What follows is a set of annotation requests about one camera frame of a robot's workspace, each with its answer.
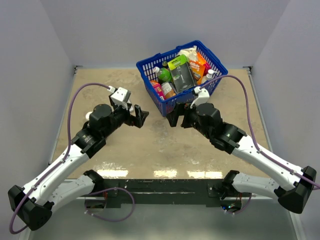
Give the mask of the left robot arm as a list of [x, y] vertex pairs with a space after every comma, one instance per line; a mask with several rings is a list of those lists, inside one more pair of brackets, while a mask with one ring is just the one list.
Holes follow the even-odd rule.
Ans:
[[64, 152], [36, 178], [20, 187], [14, 185], [8, 191], [13, 222], [19, 217], [26, 228], [36, 231], [44, 226], [53, 213], [71, 202], [85, 196], [99, 196], [104, 188], [104, 178], [94, 170], [87, 170], [78, 179], [62, 186], [63, 181], [78, 167], [91, 159], [105, 145], [107, 137], [123, 124], [141, 128], [149, 115], [134, 105], [135, 114], [121, 105], [99, 104], [89, 114], [82, 129], [72, 138]]

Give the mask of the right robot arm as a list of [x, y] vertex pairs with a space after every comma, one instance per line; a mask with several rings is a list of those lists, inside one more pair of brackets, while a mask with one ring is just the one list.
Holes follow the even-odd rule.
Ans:
[[257, 177], [231, 170], [222, 182], [223, 192], [230, 197], [237, 193], [252, 193], [275, 199], [290, 212], [301, 214], [314, 190], [317, 171], [311, 166], [294, 165], [266, 148], [237, 126], [223, 121], [212, 103], [191, 106], [178, 103], [166, 118], [176, 127], [194, 128], [218, 150], [234, 155], [255, 166], [267, 177]]

